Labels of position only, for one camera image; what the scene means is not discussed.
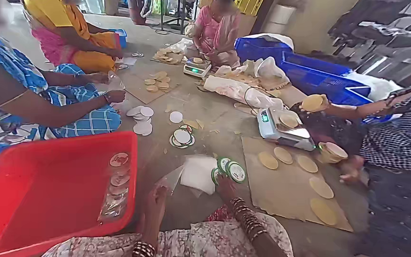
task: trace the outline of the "machine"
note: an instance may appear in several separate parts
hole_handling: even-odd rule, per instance
[[[315,143],[309,132],[299,125],[295,128],[287,128],[274,120],[275,110],[271,108],[260,109],[258,112],[259,133],[264,139],[274,139],[279,144],[294,146],[307,151],[316,149]]]
[[[202,64],[196,64],[193,62],[193,58],[190,58],[183,67],[183,73],[204,78],[211,68],[210,61],[204,60]]]

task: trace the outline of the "red plastic crate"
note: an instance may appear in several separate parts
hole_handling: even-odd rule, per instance
[[[98,221],[109,160],[130,155],[127,208]],[[134,212],[137,136],[115,132],[20,143],[0,154],[0,256],[44,253],[71,237],[99,237],[125,227]]]

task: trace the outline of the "blue basket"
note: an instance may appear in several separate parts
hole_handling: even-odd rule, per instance
[[[283,61],[289,62],[291,64],[309,67],[311,69],[316,69],[325,73],[331,73],[338,76],[351,73],[351,69],[349,67],[345,67],[338,64],[332,64],[329,62],[325,62],[322,60],[310,58],[299,54],[285,53],[283,55]]]
[[[287,56],[296,54],[283,53],[283,60],[286,60]],[[292,64],[287,61],[282,61],[278,65],[288,76],[291,83],[303,91],[306,95],[312,94],[325,94],[331,102],[336,104],[345,104],[345,99],[348,102],[352,102],[352,98],[357,97],[357,102],[361,100],[360,97],[352,93],[346,94],[346,87],[358,87],[361,89],[360,93],[363,93],[364,97],[368,96],[370,87],[363,85],[360,82],[346,79],[338,75],[326,73],[321,70],[312,69],[310,67],[301,66],[298,64]]]
[[[260,58],[266,59],[272,56],[275,59],[275,63],[280,63],[283,52],[293,51],[285,43],[271,42],[264,38],[237,38],[234,48],[241,62],[246,60],[256,61]]]
[[[126,47],[126,37],[128,36],[128,34],[126,34],[126,31],[124,29],[109,29],[111,32],[115,32],[118,33],[118,35],[120,36],[120,46],[122,48]]]

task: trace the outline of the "woman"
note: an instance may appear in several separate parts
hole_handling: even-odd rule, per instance
[[[364,164],[369,171],[369,229],[357,253],[371,257],[411,257],[411,87],[362,106],[341,106],[323,96],[321,112],[300,114],[317,142],[333,142],[350,158],[340,163],[345,182],[357,181]],[[368,116],[398,118],[368,125]]]
[[[119,35],[87,23],[77,0],[23,0],[32,35],[58,66],[72,63],[85,73],[115,71],[123,58]]]
[[[36,68],[0,38],[0,151],[14,143],[52,137],[74,137],[115,131],[120,115],[109,106],[122,102],[124,91],[99,95],[91,83],[106,74],[85,75],[73,64],[55,72]]]
[[[236,196],[231,179],[223,176],[219,178],[218,191],[238,221],[215,218],[192,224],[189,230],[159,232],[167,191],[167,188],[157,187],[149,193],[138,228],[141,235],[71,238],[43,256],[293,256],[288,234],[282,225],[271,216],[251,211]]]
[[[232,0],[213,0],[202,7],[195,22],[193,46],[186,49],[185,56],[209,59],[214,67],[239,66],[239,57],[234,50],[238,15]]]

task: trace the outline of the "scale display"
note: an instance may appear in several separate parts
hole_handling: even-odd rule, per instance
[[[192,72],[194,72],[194,73],[199,73],[199,74],[202,73],[202,70],[199,70],[199,69],[196,69],[196,68],[192,68],[192,67],[188,67],[188,66],[185,66],[185,69],[187,69],[187,70],[189,70],[189,71],[192,71]]]
[[[269,116],[267,115],[267,112],[266,112],[266,111],[262,111],[262,112],[261,112],[261,120],[262,120],[263,122],[268,122],[268,121],[269,121]]]

